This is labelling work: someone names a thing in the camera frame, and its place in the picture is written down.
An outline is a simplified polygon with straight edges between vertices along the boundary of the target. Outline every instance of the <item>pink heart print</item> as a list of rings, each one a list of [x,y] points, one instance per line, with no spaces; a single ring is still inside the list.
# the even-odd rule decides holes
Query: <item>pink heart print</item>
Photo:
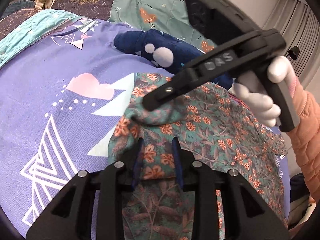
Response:
[[[72,78],[66,89],[84,97],[104,100],[111,100],[114,94],[109,84],[99,84],[95,76],[90,73]]]

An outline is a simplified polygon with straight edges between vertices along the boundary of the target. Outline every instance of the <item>quilted orange sleeve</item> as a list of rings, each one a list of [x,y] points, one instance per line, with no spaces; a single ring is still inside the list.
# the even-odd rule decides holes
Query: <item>quilted orange sleeve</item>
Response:
[[[318,202],[320,200],[320,106],[310,92],[303,90],[299,82],[296,85],[293,104],[301,121],[287,134],[310,194]]]

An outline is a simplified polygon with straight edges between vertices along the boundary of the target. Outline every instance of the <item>curtain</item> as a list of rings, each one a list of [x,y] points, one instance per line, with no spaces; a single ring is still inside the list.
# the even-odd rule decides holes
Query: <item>curtain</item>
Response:
[[[278,0],[263,28],[275,28],[281,33],[287,43],[282,54],[306,88],[320,67],[320,24],[310,7],[298,0]],[[296,61],[288,56],[294,46],[300,49]]]

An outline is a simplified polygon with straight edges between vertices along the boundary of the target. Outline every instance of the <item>gloved finger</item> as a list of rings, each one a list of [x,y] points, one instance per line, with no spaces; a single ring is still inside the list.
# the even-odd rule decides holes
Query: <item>gloved finger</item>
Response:
[[[281,109],[278,105],[273,104],[272,108],[264,112],[256,112],[255,117],[259,120],[271,120],[279,117]]]
[[[265,94],[265,89],[253,71],[248,71],[236,79],[236,83],[245,85],[252,93]]]
[[[236,96],[244,101],[252,112],[264,112],[273,106],[271,97],[260,93],[250,93],[249,89],[242,84],[235,83],[234,90]]]
[[[295,75],[290,61],[284,56],[275,57],[268,67],[268,78],[276,84],[284,80],[290,86]]]
[[[269,120],[258,119],[258,120],[260,123],[264,124],[266,127],[274,127],[276,125],[276,119],[269,119]]]

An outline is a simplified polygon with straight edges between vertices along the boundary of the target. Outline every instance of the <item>hand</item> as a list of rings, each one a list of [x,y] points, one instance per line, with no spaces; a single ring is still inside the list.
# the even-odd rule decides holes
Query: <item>hand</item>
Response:
[[[276,57],[268,67],[268,78],[273,83],[285,81],[291,97],[294,95],[296,75],[290,61],[283,56]],[[273,103],[260,83],[257,76],[249,71],[239,76],[234,84],[236,96],[244,101],[254,116],[262,124],[273,127],[276,125],[276,118],[279,117],[281,109]]]

